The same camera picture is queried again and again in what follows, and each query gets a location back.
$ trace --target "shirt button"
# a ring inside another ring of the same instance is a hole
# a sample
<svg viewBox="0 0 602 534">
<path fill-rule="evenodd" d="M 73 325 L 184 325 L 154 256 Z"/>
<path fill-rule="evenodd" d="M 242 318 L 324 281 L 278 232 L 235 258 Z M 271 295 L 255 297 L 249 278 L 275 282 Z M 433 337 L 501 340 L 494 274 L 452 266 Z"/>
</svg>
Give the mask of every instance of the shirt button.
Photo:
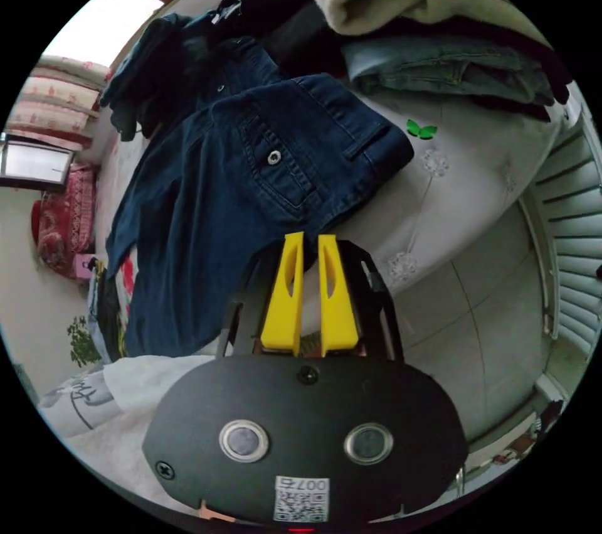
<svg viewBox="0 0 602 534">
<path fill-rule="evenodd" d="M 274 150 L 268 156 L 268 164 L 275 166 L 281 159 L 282 155 L 280 155 L 280 151 Z"/>
</svg>

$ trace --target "floor tile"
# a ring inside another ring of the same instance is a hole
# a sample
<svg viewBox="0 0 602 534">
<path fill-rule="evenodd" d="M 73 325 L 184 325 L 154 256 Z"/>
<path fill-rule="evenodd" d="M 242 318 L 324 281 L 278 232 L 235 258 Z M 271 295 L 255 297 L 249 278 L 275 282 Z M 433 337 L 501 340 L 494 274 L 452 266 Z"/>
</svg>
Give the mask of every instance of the floor tile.
<svg viewBox="0 0 602 534">
<path fill-rule="evenodd" d="M 406 362 L 431 375 L 449 394 L 469 440 L 483 433 L 485 387 L 470 314 L 405 352 Z"/>
<path fill-rule="evenodd" d="M 518 204 L 487 233 L 454 258 L 471 307 L 479 305 L 529 253 L 531 238 Z"/>
<path fill-rule="evenodd" d="M 473 313 L 485 365 L 488 417 L 497 418 L 530 392 L 549 355 L 535 253 Z"/>
<path fill-rule="evenodd" d="M 394 303 L 405 348 L 457 321 L 470 309 L 450 262 L 400 292 Z"/>
<path fill-rule="evenodd" d="M 550 352 L 547 372 L 572 396 L 587 369 L 587 357 L 568 339 L 558 337 Z"/>
</svg>

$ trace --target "shirt pocket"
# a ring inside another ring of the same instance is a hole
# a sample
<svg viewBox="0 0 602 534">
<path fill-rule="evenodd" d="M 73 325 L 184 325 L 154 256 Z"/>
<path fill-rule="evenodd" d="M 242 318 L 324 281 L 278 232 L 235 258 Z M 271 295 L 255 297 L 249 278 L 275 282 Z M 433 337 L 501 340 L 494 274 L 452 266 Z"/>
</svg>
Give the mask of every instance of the shirt pocket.
<svg viewBox="0 0 602 534">
<path fill-rule="evenodd" d="M 315 187 L 293 151 L 258 114 L 240 127 L 240 135 L 255 183 L 296 215 Z"/>
</svg>

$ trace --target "white wall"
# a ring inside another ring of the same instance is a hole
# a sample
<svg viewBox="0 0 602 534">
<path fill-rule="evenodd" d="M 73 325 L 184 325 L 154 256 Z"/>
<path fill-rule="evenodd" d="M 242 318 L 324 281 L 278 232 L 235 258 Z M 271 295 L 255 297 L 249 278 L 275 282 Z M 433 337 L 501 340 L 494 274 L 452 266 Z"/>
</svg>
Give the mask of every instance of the white wall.
<svg viewBox="0 0 602 534">
<path fill-rule="evenodd" d="M 89 118 L 86 131 L 92 134 L 92 146 L 80 153 L 80 158 L 93 164 L 102 164 L 102 158 L 111 146 L 111 141 L 117 136 L 117 131 L 111 124 L 111 110 L 104 107 L 97 118 Z"/>
<path fill-rule="evenodd" d="M 23 364 L 42 396 L 79 371 L 66 329 L 87 303 L 74 282 L 36 270 L 30 214 L 39 198 L 37 191 L 0 188 L 0 323 L 13 362 Z"/>
</svg>

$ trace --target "screw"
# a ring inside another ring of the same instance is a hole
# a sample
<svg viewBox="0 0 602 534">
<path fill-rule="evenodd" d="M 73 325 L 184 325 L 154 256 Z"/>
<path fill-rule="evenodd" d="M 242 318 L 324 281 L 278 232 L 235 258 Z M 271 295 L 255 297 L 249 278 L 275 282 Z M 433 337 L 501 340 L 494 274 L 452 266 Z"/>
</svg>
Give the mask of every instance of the screw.
<svg viewBox="0 0 602 534">
<path fill-rule="evenodd" d="M 168 465 L 165 461 L 159 461 L 155 465 L 155 470 L 163 479 L 174 479 L 176 477 L 176 472 L 173 467 Z"/>
<path fill-rule="evenodd" d="M 312 366 L 302 366 L 297 373 L 297 379 L 304 385 L 313 385 L 318 380 L 318 371 Z"/>
</svg>

